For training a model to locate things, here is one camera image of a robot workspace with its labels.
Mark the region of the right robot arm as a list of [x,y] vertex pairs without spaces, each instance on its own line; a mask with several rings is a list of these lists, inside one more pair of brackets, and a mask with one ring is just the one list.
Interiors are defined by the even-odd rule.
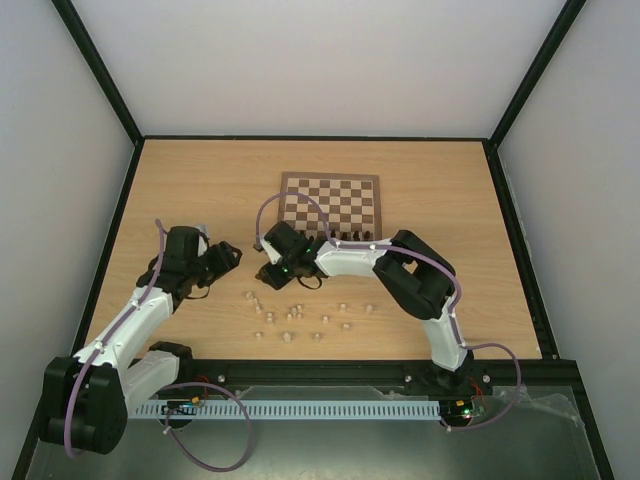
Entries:
[[268,262],[256,278],[275,290],[291,280],[354,276],[375,278],[399,307],[423,326],[431,349],[431,376],[455,392],[471,379],[469,352],[457,325],[461,287],[454,268],[409,230],[382,240],[306,237],[281,221],[256,236]]

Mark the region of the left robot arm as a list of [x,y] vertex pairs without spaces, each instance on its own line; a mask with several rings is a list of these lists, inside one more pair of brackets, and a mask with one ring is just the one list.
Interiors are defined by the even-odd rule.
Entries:
[[108,454],[119,443],[130,413],[163,387],[191,379],[190,347],[157,342],[151,335],[195,289],[207,291],[235,269],[242,252],[213,244],[203,226],[159,231],[159,251],[108,326],[71,356],[56,357],[44,372],[39,438],[82,452]]

